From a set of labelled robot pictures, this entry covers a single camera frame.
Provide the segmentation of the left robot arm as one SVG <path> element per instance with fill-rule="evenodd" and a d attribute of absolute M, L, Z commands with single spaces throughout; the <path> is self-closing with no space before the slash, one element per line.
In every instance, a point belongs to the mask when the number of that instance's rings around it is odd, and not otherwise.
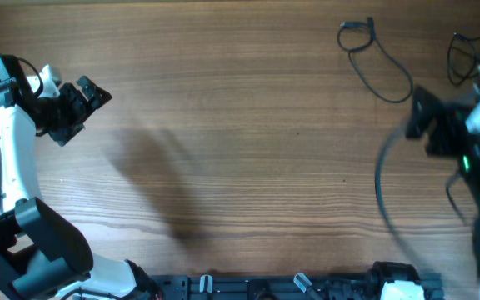
<path fill-rule="evenodd" d="M 83 234 L 44 201 L 35 139 L 66 145 L 110 101 L 88 77 L 64 83 L 50 67 L 0 54 L 0 297 L 158 299 L 160 287 L 129 260 L 92 252 Z"/>

